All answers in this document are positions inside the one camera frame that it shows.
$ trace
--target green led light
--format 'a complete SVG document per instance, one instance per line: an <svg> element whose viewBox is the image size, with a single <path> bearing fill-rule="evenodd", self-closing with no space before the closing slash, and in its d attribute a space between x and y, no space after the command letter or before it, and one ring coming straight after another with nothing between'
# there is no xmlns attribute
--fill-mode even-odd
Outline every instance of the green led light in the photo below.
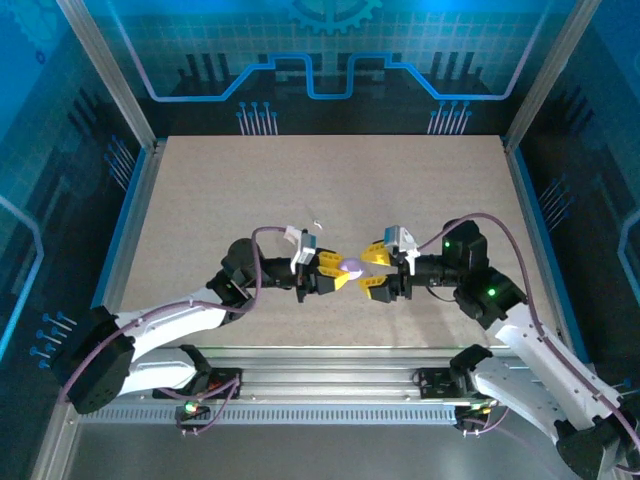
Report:
<svg viewBox="0 0 640 480"><path fill-rule="evenodd" d="M198 404L195 402L187 402L184 404L184 411L187 413L196 413L198 411Z"/></svg>

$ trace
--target gear graphic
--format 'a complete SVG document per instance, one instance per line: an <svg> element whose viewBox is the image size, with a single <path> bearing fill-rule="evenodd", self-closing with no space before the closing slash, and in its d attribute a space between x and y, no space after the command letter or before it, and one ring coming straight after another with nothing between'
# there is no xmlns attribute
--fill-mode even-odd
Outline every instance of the gear graphic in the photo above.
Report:
<svg viewBox="0 0 640 480"><path fill-rule="evenodd" d="M349 27L360 28L362 20L373 18L373 9L381 0L292 0L287 6L289 19L313 33L347 33Z"/></svg>
<svg viewBox="0 0 640 480"><path fill-rule="evenodd" d="M55 0L0 0L0 10L3 7L13 14L22 33L44 55L42 50L53 42L58 27Z"/></svg>

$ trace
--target beige work surface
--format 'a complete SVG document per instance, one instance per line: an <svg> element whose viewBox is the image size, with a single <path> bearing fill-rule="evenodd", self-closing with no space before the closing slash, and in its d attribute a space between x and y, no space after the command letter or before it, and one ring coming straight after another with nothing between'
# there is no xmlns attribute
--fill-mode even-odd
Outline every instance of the beige work surface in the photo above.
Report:
<svg viewBox="0 0 640 480"><path fill-rule="evenodd" d="M422 243L447 220L474 211L492 213L512 230L539 313L555 328L498 137L170 137L122 310L166 303L201 288L220 269L229 245L258 226L309 228L319 247L347 257L380 240L388 226L405 226ZM522 286L506 238L495 225L478 223L492 265ZM267 257L292 253L275 233L263 234L259 243ZM451 297L449 290L441 294ZM488 344L455 304L422 289L412 301L378 303L356 282L331 295L310 295L302 305L293 291L266 290L256 310L241 320L185 338L204 346Z"/></svg>

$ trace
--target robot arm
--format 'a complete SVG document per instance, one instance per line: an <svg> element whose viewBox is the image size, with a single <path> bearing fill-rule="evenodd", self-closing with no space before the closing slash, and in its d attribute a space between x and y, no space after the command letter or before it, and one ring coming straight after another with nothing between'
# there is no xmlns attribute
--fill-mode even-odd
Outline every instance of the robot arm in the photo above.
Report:
<svg viewBox="0 0 640 480"><path fill-rule="evenodd" d="M486 239L474 222L463 222L443 237L442 255L420 255L411 235L396 226L387 229L385 239L370 246L361 258L397 267L395 274L360 280L361 288L374 300L410 299L413 287L456 287L459 308L510 347L542 385L514 375L479 345L451 361L454 383L467 393L498 400L524 417L554 442L581 478L598 478L632 450L629 435L612 414L612 408L621 407L618 392L546 326L536 324L526 295L489 266ZM635 428L636 420L624 408L622 414Z"/></svg>
<svg viewBox="0 0 640 480"><path fill-rule="evenodd" d="M299 302L308 294L341 288L349 273L338 269L342 257L316 248L307 231L288 227L285 238L295 246L291 258L265 258L258 248L261 288L295 289ZM96 411L118 395L160 387L185 395L207 391L212 369L193 346L156 350L185 335L218 328L241 318L255 301L257 269L252 240L237 240L221 261L222 269L204 288L150 309L110 314L100 307L78 322L51 359L61 385L78 366L108 343L82 370L68 391L78 413ZM120 330L130 326L125 333Z"/></svg>

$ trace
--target glass panel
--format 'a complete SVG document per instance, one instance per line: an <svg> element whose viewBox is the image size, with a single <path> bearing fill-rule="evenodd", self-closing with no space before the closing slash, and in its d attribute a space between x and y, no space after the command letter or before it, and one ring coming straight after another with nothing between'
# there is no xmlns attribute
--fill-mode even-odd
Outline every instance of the glass panel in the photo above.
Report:
<svg viewBox="0 0 640 480"><path fill-rule="evenodd" d="M573 1L87 4L158 136L502 134Z"/></svg>
<svg viewBox="0 0 640 480"><path fill-rule="evenodd" d="M127 185L113 137L133 158L139 147L54 0L0 2L0 32L0 478L8 479L29 477L58 390L47 365L64 339L43 314L74 318L91 305Z"/></svg>
<svg viewBox="0 0 640 480"><path fill-rule="evenodd" d="M640 381L640 10L604 0L522 142L598 371ZM557 187L543 194L553 183Z"/></svg>

